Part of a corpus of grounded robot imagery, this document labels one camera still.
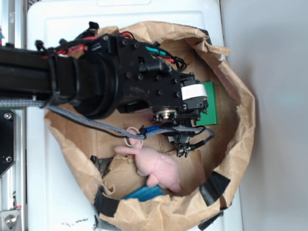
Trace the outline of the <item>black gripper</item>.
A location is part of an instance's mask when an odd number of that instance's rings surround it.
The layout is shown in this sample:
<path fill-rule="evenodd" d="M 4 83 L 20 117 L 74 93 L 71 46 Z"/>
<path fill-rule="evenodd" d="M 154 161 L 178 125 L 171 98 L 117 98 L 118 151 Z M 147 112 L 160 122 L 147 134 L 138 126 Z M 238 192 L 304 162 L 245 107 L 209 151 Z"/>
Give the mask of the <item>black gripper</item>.
<path fill-rule="evenodd" d="M 184 73 L 186 63 L 153 44 L 117 36 L 119 56 L 118 104 L 120 113 L 152 112 L 155 120 L 177 124 L 200 121 L 207 114 L 207 93 L 194 73 Z M 166 136 L 177 157 L 188 157 L 192 131 L 172 131 Z"/>

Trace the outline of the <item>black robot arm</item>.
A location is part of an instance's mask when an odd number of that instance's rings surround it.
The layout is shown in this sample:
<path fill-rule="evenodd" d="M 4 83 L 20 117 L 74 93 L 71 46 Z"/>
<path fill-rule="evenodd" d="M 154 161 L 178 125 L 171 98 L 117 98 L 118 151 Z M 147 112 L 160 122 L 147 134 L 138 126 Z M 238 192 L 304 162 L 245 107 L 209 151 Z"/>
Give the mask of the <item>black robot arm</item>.
<path fill-rule="evenodd" d="M 0 105 L 36 106 L 94 127 L 114 111 L 148 111 L 157 128 L 142 128 L 138 139 L 172 137 L 179 157 L 205 145 L 189 139 L 205 131 L 193 120 L 208 107 L 203 84 L 186 63 L 159 47 L 137 41 L 129 32 L 62 40 L 56 48 L 36 41 L 36 50 L 0 49 Z"/>

